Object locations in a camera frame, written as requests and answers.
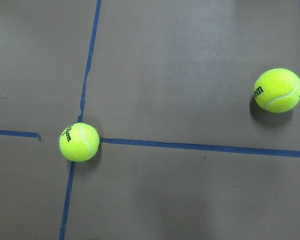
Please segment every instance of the ball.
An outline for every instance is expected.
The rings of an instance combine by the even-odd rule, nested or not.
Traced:
[[[289,111],[300,100],[300,79],[284,68],[268,70],[255,82],[254,99],[261,108],[271,113]]]
[[[59,139],[62,155],[74,162],[91,159],[97,153],[99,144],[100,138],[97,130],[85,123],[68,126]]]

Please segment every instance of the blue tape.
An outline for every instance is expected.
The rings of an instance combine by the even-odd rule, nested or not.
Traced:
[[[83,117],[84,117],[84,110],[85,110],[85,104],[86,104],[87,78],[88,78],[88,74],[90,72],[92,57],[94,54],[100,8],[101,8],[101,0],[97,0],[95,13],[94,13],[94,20],[93,20],[93,26],[92,26],[88,58],[87,58],[86,67],[85,67],[84,81],[83,81],[83,86],[82,86],[82,94],[81,94],[81,101],[80,101],[81,113],[78,116],[78,123],[82,123]],[[67,184],[66,193],[65,193],[64,208],[63,208],[63,214],[62,214],[59,240],[64,240],[65,235],[66,235],[66,227],[67,227],[67,220],[68,220],[68,212],[69,212],[72,184],[73,184],[74,174],[75,174],[75,166],[76,166],[76,163],[71,162],[68,184]]]
[[[293,151],[293,150],[205,145],[205,144],[191,144],[191,143],[177,143],[177,142],[160,142],[160,141],[133,140],[133,139],[122,139],[122,138],[101,138],[100,142],[108,143],[108,144],[146,146],[146,147],[169,148],[169,149],[187,149],[187,150],[213,151],[213,152],[236,153],[236,154],[254,154],[254,155],[300,158],[300,151]]]
[[[36,132],[0,130],[0,135],[25,137],[25,138],[36,138],[36,139],[41,140],[41,136]]]

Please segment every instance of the white seam on tennis ball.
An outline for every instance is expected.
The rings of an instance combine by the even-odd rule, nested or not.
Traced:
[[[291,96],[292,94],[294,94],[294,92],[297,90],[297,87],[298,87],[298,85],[299,85],[298,79],[296,79],[295,82],[296,82],[296,83],[295,83],[295,87],[294,87],[294,89],[293,89],[291,92],[289,92],[289,93],[286,94],[286,95],[277,96],[277,97],[275,97],[274,99],[271,99],[270,101],[268,101],[268,102],[265,104],[264,108],[267,110],[267,109],[268,109],[268,106],[269,106],[270,104],[272,104],[274,101],[279,100],[279,99],[283,99],[283,98],[286,98],[286,97],[289,97],[289,96]]]
[[[84,135],[83,135],[83,133],[82,133],[82,127],[83,127],[83,125],[80,126],[79,131],[80,131],[80,135],[81,135],[83,141],[84,141],[84,142],[89,146],[89,148],[90,148],[90,156],[89,156],[89,159],[90,159],[90,158],[93,157],[94,152],[93,152],[92,146],[90,145],[90,143],[87,142],[87,140],[85,139],[85,137],[84,137]]]

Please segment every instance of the brand logo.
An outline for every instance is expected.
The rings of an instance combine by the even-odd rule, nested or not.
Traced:
[[[261,86],[259,86],[255,91],[254,91],[254,97],[257,98],[261,93],[263,93],[264,90],[262,89]]]
[[[66,130],[62,133],[62,135],[61,135],[61,137],[63,137],[63,135],[65,135],[66,136],[66,139],[68,140],[68,142],[70,142],[70,140],[71,140],[71,137],[70,137],[70,130],[72,129],[72,126],[73,125],[71,125],[71,126],[68,126],[67,128],[66,128]]]

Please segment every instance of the gray surface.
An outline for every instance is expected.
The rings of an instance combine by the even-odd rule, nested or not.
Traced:
[[[76,165],[66,239],[300,240],[300,158],[104,143]]]
[[[0,0],[0,240],[58,239],[96,0]],[[300,104],[255,80],[300,76],[294,0],[103,0],[83,120],[104,138],[300,151]],[[77,164],[67,240],[300,239],[300,158],[101,144]]]
[[[300,150],[300,104],[250,112],[275,67],[300,76],[294,0],[104,1],[85,119],[107,138]]]

